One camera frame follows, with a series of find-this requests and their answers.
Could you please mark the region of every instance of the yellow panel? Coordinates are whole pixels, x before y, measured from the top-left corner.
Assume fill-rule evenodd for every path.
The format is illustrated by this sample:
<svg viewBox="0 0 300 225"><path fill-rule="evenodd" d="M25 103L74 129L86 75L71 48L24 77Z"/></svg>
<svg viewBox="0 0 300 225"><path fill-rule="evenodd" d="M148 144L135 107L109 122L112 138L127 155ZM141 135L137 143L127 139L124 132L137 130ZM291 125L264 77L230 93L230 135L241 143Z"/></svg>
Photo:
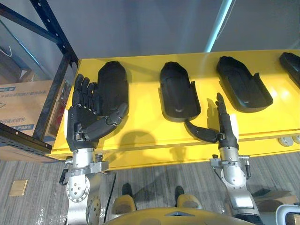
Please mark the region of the yellow panel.
<svg viewBox="0 0 300 225"><path fill-rule="evenodd" d="M170 122L162 115L158 92L159 73L168 61L180 63L187 70L190 81L195 81L202 112L193 120L194 124L218 129L218 115L214 102L217 92L220 92L224 96L228 113L235 114L237 117L241 142L300 134L300 89L292 82L279 63L279 56L284 51L300 53L299 50L267 50L81 60L78 73L88 76L93 82L97 81L99 69L106 62L112 60L117 60L124 66L129 82L129 114L124 119L122 126L100 140L98 150L104 152L118 149L131 150L128 153L122 153L131 156L134 154L133 150L138 150L140 152L139 161L146 161L143 158L143 152L155 155L158 151L155 148L159 148L161 151L169 149L170 146L177 148L201 145L201 147L205 146L205 148L211 149L211 144L191 137L183 123ZM232 56L243 62L252 74L259 72L274 103L260 112L236 111L219 84L216 65L221 56ZM67 108L70 106L71 97L68 100ZM255 155L260 152L265 154L268 151L267 146L264 146L263 149L253 149L247 146L244 148L246 154ZM280 146L276 146L272 151L281 152L282 149ZM50 156L55 158L66 154L70 154L70 151L63 135L62 121ZM174 161L172 153L168 152L166 155L168 155L166 162L172 163ZM196 155L197 151L191 150L190 157L201 161Z"/></svg>
<svg viewBox="0 0 300 225"><path fill-rule="evenodd" d="M239 154L251 157L299 151L300 145L282 146L277 139L240 142ZM126 149L104 151L104 161L109 162L110 170L139 168L155 165L171 165L209 161L212 154L219 155L218 144L202 144L192 146L176 146L155 149ZM52 153L53 158L65 160L72 156L70 151Z"/></svg>

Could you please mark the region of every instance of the gray carpet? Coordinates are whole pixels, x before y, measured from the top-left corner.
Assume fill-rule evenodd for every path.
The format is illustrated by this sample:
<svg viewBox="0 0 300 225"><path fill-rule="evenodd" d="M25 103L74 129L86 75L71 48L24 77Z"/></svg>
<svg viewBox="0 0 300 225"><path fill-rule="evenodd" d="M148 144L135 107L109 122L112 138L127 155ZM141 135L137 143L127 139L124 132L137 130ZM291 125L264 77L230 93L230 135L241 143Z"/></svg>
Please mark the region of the gray carpet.
<svg viewBox="0 0 300 225"><path fill-rule="evenodd" d="M300 152L251 159L251 193L267 188L291 190L300 198ZM65 187L58 184L63 163L37 164L0 161L0 225L62 225L68 200ZM24 196L9 197L13 180L28 179ZM101 218L113 182L113 174L103 175L100 185ZM225 188L209 163L157 166L117 171L109 211L129 182L138 209L173 207L175 187L195 195L204 209L225 213Z"/></svg>

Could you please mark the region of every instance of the robotic hand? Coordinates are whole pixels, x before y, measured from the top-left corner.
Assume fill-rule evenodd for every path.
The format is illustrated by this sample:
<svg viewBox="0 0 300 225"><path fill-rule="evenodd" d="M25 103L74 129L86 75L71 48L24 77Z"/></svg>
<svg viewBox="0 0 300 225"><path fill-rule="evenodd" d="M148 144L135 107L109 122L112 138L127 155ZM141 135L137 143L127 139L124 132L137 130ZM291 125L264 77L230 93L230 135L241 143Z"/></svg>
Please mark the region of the robotic hand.
<svg viewBox="0 0 300 225"><path fill-rule="evenodd" d="M63 170L60 184L67 184L69 225L98 225L100 200L98 196L100 176L98 172L108 169L95 154L99 139L112 132L127 114L128 105L123 103L112 114L102 117L101 98L97 84L79 74L75 80L72 106L65 114L67 120L67 143L73 152L73 159L67 160L72 170Z"/></svg>
<svg viewBox="0 0 300 225"><path fill-rule="evenodd" d="M213 155L213 158L210 159L210 165L214 170L221 169L220 179L227 188L232 215L257 225L263 225L253 197L247 190L246 175L241 169L240 159L244 159L246 161L247 177L251 176L248 163L249 156L239 156L238 141L233 134L230 117L220 93L217 94L216 105L220 132L217 133L211 129L197 127L190 121L185 121L185 124L195 137L211 143L219 141L220 159L218 155Z"/></svg>

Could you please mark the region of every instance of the cardboard box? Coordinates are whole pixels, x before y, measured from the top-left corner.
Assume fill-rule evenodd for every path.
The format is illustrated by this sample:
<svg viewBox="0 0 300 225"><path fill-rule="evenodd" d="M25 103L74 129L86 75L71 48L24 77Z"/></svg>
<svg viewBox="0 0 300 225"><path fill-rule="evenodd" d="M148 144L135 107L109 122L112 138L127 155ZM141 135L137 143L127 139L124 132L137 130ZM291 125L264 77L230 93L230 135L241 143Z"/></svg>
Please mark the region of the cardboard box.
<svg viewBox="0 0 300 225"><path fill-rule="evenodd" d="M52 81L0 85L0 122L32 136Z"/></svg>
<svg viewBox="0 0 300 225"><path fill-rule="evenodd" d="M0 85L0 122L32 136L52 81ZM44 141L53 144L46 133ZM0 145L0 159L7 161L52 162L50 158Z"/></svg>
<svg viewBox="0 0 300 225"><path fill-rule="evenodd" d="M265 195L255 197L254 201L260 212L276 212L282 204L293 205L297 202L297 196L290 191L270 191Z"/></svg>
<svg viewBox="0 0 300 225"><path fill-rule="evenodd" d="M296 213L288 213L285 222L287 225L300 225L300 215Z"/></svg>

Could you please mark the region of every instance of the cable wire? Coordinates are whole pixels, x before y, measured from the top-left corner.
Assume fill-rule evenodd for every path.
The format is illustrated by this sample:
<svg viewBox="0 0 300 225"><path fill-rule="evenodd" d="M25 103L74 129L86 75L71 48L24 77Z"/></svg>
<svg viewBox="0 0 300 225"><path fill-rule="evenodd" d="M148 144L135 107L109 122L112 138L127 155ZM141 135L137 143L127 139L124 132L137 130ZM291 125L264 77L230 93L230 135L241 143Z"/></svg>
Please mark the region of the cable wire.
<svg viewBox="0 0 300 225"><path fill-rule="evenodd" d="M106 205L106 209L105 209L105 215L104 215L103 223L105 223L105 221L106 221L108 206L109 206L109 202L111 200L112 194L113 194L113 188L114 188L114 184L116 182L116 177L117 177L117 173L114 174L114 178L113 178L113 182L112 182L112 189L111 189L111 192L110 192L109 197L108 197L108 201L107 201L107 205Z"/></svg>
<svg viewBox="0 0 300 225"><path fill-rule="evenodd" d="M2 52L3 54L5 54L5 55L8 56L8 57L11 57L13 53L11 52L10 46L9 46L9 51L10 51L10 54L7 54L7 53L5 53L5 52L0 48L0 52Z"/></svg>
<svg viewBox="0 0 300 225"><path fill-rule="evenodd" d="M220 175L217 173L216 169L214 169L215 174L217 175L217 177L219 177L220 181L222 181Z"/></svg>

